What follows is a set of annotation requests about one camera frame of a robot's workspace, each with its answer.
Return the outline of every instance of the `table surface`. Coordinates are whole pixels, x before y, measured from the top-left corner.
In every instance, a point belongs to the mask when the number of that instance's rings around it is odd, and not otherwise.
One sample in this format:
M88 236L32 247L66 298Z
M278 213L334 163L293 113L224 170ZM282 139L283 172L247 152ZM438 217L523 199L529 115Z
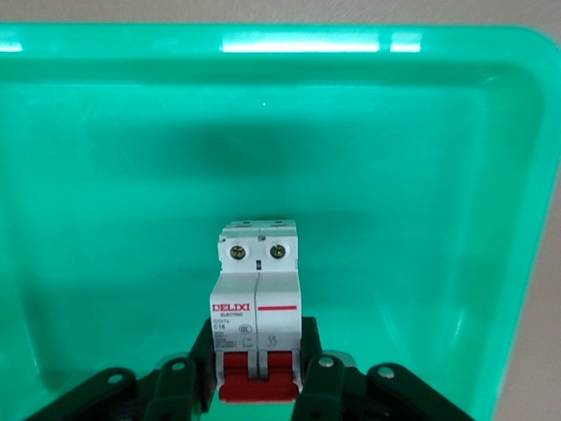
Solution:
M3 0L4 22L298 22L523 25L561 45L559 0ZM496 421L561 414L561 183Z

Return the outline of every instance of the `screw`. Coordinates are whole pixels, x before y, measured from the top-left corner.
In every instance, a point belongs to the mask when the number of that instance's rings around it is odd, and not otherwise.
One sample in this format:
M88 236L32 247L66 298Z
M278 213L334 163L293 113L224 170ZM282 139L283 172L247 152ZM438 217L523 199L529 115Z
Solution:
M275 259L280 259L280 258L284 257L284 255L286 253L287 253L287 249L284 248L284 246L282 246L280 244L275 244L274 246L271 247L271 255Z
M393 379L395 377L394 370L390 367L380 367L378 368L378 375L384 379Z
M333 359L330 357L322 357L318 362L320 366L325 368L333 367L333 364L335 364L335 362L333 362Z
M230 249L230 256L236 260L241 260L245 257L245 250L242 246L234 246Z

